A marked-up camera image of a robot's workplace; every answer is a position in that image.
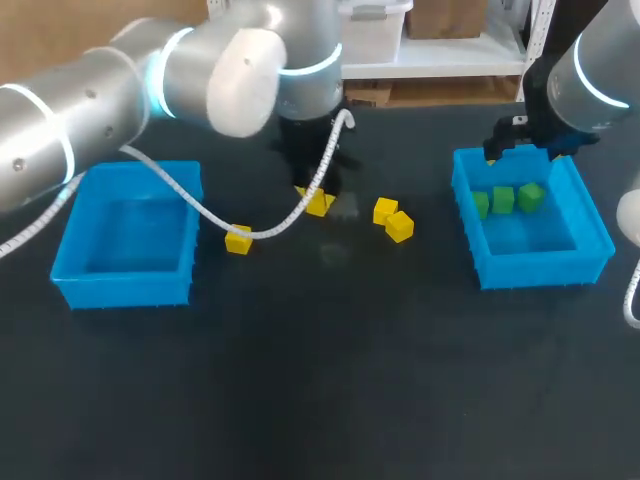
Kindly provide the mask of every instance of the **wall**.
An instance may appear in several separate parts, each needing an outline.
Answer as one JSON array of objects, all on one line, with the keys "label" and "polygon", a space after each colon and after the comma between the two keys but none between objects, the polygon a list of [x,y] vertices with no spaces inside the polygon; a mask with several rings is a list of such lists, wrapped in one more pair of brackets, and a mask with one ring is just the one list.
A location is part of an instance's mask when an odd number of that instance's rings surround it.
[{"label": "wall", "polygon": [[0,84],[72,60],[150,16],[197,24],[207,6],[205,0],[0,0]]}]

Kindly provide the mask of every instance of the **cardboard box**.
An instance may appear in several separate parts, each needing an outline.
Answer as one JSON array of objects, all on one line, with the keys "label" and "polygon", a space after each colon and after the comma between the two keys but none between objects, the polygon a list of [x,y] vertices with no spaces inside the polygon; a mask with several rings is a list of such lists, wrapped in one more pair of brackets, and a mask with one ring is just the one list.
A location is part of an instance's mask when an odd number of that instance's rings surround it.
[{"label": "cardboard box", "polygon": [[414,0],[409,38],[473,38],[484,30],[489,0]]}]

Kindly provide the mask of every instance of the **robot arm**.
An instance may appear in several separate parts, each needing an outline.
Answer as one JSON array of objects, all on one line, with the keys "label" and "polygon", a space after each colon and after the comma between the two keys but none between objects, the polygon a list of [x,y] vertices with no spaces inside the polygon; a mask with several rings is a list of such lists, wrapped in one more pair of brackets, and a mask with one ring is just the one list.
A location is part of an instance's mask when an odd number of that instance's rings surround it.
[{"label": "robot arm", "polygon": [[516,141],[575,154],[640,105],[640,1],[609,0],[559,61],[541,57],[523,79],[526,117],[504,118],[484,143],[487,161]]},{"label": "robot arm", "polygon": [[157,117],[237,137],[274,107],[295,123],[330,118],[340,53],[324,0],[236,0],[195,28],[137,20],[72,63],[0,86],[0,212],[69,182]]}]

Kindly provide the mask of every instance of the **glowing blue light ring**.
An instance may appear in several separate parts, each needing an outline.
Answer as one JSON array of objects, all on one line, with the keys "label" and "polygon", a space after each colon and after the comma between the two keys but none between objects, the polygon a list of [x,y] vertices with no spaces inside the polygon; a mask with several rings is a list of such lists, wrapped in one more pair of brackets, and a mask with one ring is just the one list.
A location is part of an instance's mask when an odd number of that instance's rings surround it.
[{"label": "glowing blue light ring", "polygon": [[13,90],[14,92],[19,93],[31,103],[35,105],[35,107],[42,112],[45,120],[47,121],[47,125],[52,127],[55,130],[55,133],[62,145],[62,150],[64,151],[64,157],[67,162],[67,174],[64,177],[63,183],[68,183],[69,180],[73,178],[76,169],[76,157],[73,153],[73,147],[71,146],[71,140],[69,139],[69,135],[67,135],[67,131],[64,128],[64,125],[60,121],[58,115],[53,113],[53,110],[49,108],[49,105],[44,103],[44,101],[29,90],[27,87],[23,87],[22,85],[18,85],[16,83],[7,83],[6,85],[0,86],[0,88],[6,88],[9,90]]},{"label": "glowing blue light ring", "polygon": [[160,58],[158,59],[158,64],[155,68],[155,75],[152,80],[152,89],[154,90],[155,97],[158,99],[158,103],[160,104],[160,108],[169,115],[171,118],[176,118],[176,116],[171,113],[169,110],[169,106],[167,105],[167,100],[164,98],[164,73],[167,68],[167,62],[169,61],[169,56],[174,48],[178,46],[182,37],[186,34],[191,33],[193,31],[192,27],[183,28],[179,32],[176,32],[169,41],[165,44],[160,52]]},{"label": "glowing blue light ring", "polygon": [[591,82],[587,79],[587,76],[584,74],[584,72],[582,71],[582,67],[580,66],[580,60],[578,59],[578,47],[580,45],[581,38],[582,38],[582,34],[580,34],[580,36],[576,40],[576,46],[573,48],[573,63],[576,66],[576,72],[578,72],[578,77],[580,77],[580,80],[582,81],[584,86],[587,87],[587,90],[589,90],[589,92],[591,92],[591,94],[594,97],[603,101],[604,103],[608,103],[609,105],[612,105],[618,108],[629,108],[629,105],[627,103],[620,102],[618,100],[614,100],[613,98],[607,97],[604,93],[602,93],[600,90],[594,87],[591,84]]},{"label": "glowing blue light ring", "polygon": [[338,45],[336,45],[336,48],[333,51],[333,53],[329,57],[321,61],[320,63],[316,63],[315,65],[311,65],[310,67],[304,67],[304,68],[294,68],[294,69],[283,68],[280,70],[280,75],[283,75],[285,77],[301,77],[303,75],[311,75],[312,73],[319,72],[320,70],[324,70],[328,66],[333,65],[335,62],[338,61],[341,54],[342,54],[342,44],[339,43]]}]

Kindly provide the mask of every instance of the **plastic container lid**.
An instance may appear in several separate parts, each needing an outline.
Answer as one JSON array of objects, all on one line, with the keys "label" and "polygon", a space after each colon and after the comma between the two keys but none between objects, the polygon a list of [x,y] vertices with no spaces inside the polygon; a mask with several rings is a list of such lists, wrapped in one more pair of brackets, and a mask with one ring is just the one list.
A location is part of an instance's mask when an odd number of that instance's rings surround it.
[{"label": "plastic container lid", "polygon": [[384,13],[406,13],[413,8],[413,0],[340,0],[340,15],[353,15],[358,9],[384,8]]}]

